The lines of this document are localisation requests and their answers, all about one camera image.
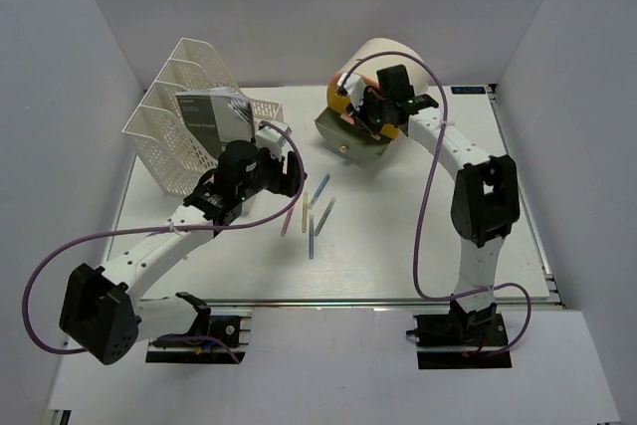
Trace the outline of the yellow slim pastel pen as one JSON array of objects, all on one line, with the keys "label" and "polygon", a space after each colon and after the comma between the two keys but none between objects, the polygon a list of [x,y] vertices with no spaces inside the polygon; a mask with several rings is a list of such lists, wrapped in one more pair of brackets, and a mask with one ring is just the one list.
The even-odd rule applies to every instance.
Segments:
[{"label": "yellow slim pastel pen", "polygon": [[303,234],[308,232],[308,224],[309,224],[309,194],[307,191],[303,193],[303,202],[302,202],[302,225],[301,231]]}]

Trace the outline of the orange drawer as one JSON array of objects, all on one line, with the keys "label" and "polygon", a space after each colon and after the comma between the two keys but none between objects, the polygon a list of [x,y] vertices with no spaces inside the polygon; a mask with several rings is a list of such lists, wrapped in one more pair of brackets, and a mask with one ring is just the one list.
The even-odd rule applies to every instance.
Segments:
[{"label": "orange drawer", "polygon": [[[346,73],[346,72],[340,72],[340,73],[336,74],[336,75],[335,75],[335,76],[331,79],[331,81],[330,81],[330,83],[329,83],[329,86],[330,86],[330,87],[331,87],[334,91],[335,91],[335,89],[336,89],[336,82],[337,82],[338,78],[340,77],[340,75],[341,75],[342,73]],[[365,82],[366,82],[366,87],[370,87],[370,88],[373,88],[373,89],[379,89],[378,83],[377,83],[376,81],[374,81],[374,80],[372,80],[371,78],[366,77],[366,76],[363,76],[363,77],[364,77]]]}]

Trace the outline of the blue slim pastel pen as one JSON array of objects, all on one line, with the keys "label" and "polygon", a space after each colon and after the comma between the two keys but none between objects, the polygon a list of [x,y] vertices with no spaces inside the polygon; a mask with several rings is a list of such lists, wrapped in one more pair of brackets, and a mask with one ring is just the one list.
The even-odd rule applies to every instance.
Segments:
[{"label": "blue slim pastel pen", "polygon": [[327,186],[329,180],[330,180],[330,174],[327,173],[323,177],[321,182],[318,184],[318,187],[317,187],[315,193],[313,194],[312,199],[310,200],[310,203],[309,203],[309,207],[310,208],[313,208],[317,204],[317,202],[318,202],[320,196],[322,195],[325,187]]}]

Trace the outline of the pink slim pastel pen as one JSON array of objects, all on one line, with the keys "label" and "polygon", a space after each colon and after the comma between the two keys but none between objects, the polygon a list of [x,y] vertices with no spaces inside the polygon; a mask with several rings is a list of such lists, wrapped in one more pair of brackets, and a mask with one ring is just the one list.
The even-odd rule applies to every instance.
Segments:
[{"label": "pink slim pastel pen", "polygon": [[288,229],[290,227],[290,223],[292,221],[292,217],[294,214],[294,210],[295,210],[295,205],[291,206],[291,208],[287,211],[286,216],[285,216],[285,220],[281,229],[281,237],[286,237]]}]

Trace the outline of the yellow drawer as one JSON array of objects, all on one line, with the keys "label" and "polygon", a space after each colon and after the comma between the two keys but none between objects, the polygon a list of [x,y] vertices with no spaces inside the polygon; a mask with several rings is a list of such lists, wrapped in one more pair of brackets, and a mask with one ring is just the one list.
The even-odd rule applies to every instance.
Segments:
[{"label": "yellow drawer", "polygon": [[[363,126],[360,122],[356,121],[352,116],[349,115],[347,111],[347,108],[349,106],[348,100],[338,97],[336,95],[336,92],[329,85],[327,86],[326,101],[327,101],[327,108],[336,113],[337,119],[343,121],[347,125],[352,126],[357,131],[364,133],[375,140],[380,140],[380,139],[395,140],[400,135],[400,130],[389,123],[385,123],[378,132],[369,131],[365,126]],[[345,122],[343,119],[341,119],[340,116],[342,114],[352,117],[355,121],[355,125],[350,125],[347,122]]]}]

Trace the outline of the cream round drawer cabinet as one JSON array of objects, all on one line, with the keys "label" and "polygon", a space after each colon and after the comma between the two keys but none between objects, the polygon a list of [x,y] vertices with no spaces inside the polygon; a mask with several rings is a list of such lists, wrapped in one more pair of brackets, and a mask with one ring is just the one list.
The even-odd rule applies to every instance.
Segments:
[{"label": "cream round drawer cabinet", "polygon": [[365,78],[365,81],[368,84],[378,87],[379,83],[377,80],[377,72],[379,70],[394,67],[396,65],[403,65],[407,70],[409,81],[414,88],[415,94],[425,94],[428,91],[429,85],[431,84],[429,74],[418,63],[411,60],[411,57],[418,60],[420,60],[421,57],[409,47],[387,38],[373,38],[365,42],[336,72],[330,80],[329,86],[335,90],[337,81],[358,61],[369,57],[372,54],[383,52],[400,52],[407,54],[408,58],[400,55],[385,55],[377,57],[363,63],[355,70],[354,73]]}]

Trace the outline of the purple slim pastel pen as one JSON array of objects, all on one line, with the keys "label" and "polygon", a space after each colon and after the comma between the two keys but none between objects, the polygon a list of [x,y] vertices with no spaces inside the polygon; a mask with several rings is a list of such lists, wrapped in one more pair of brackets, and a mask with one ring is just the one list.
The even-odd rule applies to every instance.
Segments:
[{"label": "purple slim pastel pen", "polygon": [[313,260],[315,257],[315,218],[314,214],[310,214],[309,216],[309,259]]}]

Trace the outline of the green slim pastel pen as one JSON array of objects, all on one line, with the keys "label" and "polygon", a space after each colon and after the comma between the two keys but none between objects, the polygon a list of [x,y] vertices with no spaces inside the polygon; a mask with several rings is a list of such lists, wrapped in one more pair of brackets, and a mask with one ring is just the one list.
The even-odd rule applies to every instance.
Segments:
[{"label": "green slim pastel pen", "polygon": [[322,215],[320,216],[320,218],[318,220],[318,223],[315,226],[314,236],[318,236],[319,235],[319,233],[320,233],[322,227],[324,226],[324,224],[325,224],[325,222],[326,222],[331,210],[333,209],[333,206],[334,206],[335,202],[336,202],[336,198],[335,197],[332,197],[329,200],[327,206],[325,207]]}]

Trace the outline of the grey setup guide booklet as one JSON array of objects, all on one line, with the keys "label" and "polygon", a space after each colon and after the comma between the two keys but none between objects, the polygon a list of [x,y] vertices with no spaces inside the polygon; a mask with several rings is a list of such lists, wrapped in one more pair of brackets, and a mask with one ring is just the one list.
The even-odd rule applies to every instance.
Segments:
[{"label": "grey setup guide booklet", "polygon": [[255,123],[250,100],[230,87],[175,94],[189,132],[217,159],[234,140],[254,141]]}]

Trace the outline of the orange slim pastel pen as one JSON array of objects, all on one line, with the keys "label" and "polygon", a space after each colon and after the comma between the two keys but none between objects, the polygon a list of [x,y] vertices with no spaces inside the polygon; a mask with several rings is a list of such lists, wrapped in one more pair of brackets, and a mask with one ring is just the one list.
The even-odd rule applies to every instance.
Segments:
[{"label": "orange slim pastel pen", "polygon": [[341,119],[343,119],[348,124],[355,125],[355,121],[354,121],[354,119],[352,117],[350,117],[348,115],[345,115],[345,114],[342,114],[340,117],[341,117]]}]

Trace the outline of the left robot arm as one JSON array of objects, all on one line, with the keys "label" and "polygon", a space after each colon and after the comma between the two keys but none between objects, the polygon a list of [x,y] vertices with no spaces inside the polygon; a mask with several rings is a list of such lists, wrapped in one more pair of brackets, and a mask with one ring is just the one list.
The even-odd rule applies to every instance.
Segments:
[{"label": "left robot arm", "polygon": [[195,249],[239,229],[246,201],[262,191],[297,199],[306,177],[296,149],[281,157],[251,141],[230,142],[165,225],[98,267],[81,264],[72,271],[61,329],[104,365],[147,339],[220,345],[210,334],[205,301],[186,292],[149,299],[146,292]]}]

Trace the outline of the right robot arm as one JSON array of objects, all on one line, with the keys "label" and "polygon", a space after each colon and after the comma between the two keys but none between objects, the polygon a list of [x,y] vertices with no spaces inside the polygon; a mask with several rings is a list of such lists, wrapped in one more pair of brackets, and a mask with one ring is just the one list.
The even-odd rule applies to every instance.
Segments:
[{"label": "right robot arm", "polygon": [[407,69],[397,65],[377,73],[378,85],[363,77],[342,77],[350,104],[346,114],[363,131],[378,134],[386,125],[425,147],[454,181],[452,224],[461,238],[458,281],[450,300],[449,330],[470,344],[496,315],[494,286],[506,237],[521,215],[517,167],[508,155],[477,146],[449,119],[448,102],[416,95]]}]

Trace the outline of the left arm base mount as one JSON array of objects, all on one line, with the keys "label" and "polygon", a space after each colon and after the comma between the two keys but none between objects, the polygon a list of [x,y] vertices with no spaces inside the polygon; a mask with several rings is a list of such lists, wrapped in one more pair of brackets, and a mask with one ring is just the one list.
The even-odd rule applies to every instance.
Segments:
[{"label": "left arm base mount", "polygon": [[211,311],[208,322],[185,334],[186,338],[149,342],[145,362],[151,364],[238,365],[248,350],[252,314],[248,310]]}]

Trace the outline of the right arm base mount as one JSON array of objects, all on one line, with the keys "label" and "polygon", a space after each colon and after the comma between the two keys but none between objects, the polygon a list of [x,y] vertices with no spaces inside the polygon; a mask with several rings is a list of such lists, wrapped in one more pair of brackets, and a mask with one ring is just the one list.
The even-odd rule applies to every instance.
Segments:
[{"label": "right arm base mount", "polygon": [[405,336],[416,345],[420,370],[510,369],[508,351],[494,355],[509,343],[501,314],[474,331],[461,334],[448,315],[419,315]]}]

